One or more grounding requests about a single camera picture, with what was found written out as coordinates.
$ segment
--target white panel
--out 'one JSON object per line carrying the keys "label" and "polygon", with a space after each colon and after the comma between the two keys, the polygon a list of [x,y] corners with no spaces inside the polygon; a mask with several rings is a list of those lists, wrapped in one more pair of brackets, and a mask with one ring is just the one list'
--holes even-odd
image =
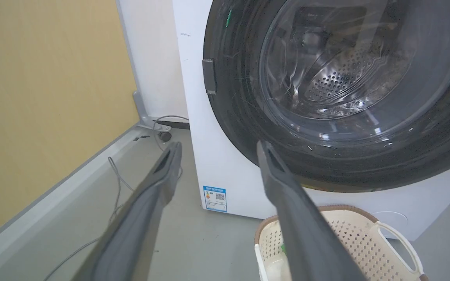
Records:
{"label": "white panel", "polygon": [[120,6],[147,114],[188,117],[171,0],[120,0]]}

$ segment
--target front-loading washing machine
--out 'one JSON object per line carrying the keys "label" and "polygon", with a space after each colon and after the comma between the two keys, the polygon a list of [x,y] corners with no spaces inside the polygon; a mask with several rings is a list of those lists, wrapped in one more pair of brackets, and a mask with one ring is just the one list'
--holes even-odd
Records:
{"label": "front-loading washing machine", "polygon": [[202,207],[264,219],[255,145],[415,240],[450,203],[450,0],[173,0]]}

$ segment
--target wheel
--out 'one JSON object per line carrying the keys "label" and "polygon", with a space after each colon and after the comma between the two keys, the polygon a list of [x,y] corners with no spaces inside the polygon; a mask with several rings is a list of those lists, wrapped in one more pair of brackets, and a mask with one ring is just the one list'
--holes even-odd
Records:
{"label": "wheel", "polygon": [[157,134],[157,136],[159,137],[159,139],[163,142],[169,142],[171,139],[171,133],[168,132],[159,132]]}

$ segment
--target basket rim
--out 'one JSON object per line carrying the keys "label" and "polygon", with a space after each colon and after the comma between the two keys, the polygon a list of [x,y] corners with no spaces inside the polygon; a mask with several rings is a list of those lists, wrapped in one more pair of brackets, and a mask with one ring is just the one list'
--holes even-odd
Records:
{"label": "basket rim", "polygon": [[[362,215],[363,217],[366,217],[367,219],[369,219],[371,222],[373,222],[373,224],[375,224],[378,219],[371,215],[370,213],[362,210],[361,208],[357,208],[354,206],[350,206],[350,205],[328,205],[328,206],[320,206],[318,207],[320,212],[327,212],[327,211],[332,211],[332,210],[349,210],[351,212],[356,212],[359,215]],[[261,232],[263,231],[263,229],[271,224],[272,222],[278,221],[279,217],[277,215],[274,215],[272,217],[268,217],[267,219],[263,220],[258,228],[257,231],[255,233],[255,244],[259,244],[259,236],[261,234]]]}

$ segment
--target sticker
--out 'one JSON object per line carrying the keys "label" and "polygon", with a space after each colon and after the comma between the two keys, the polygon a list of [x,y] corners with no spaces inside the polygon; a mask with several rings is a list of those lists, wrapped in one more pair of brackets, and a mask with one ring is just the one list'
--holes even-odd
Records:
{"label": "sticker", "polygon": [[204,187],[206,209],[227,212],[227,193],[224,189]]}

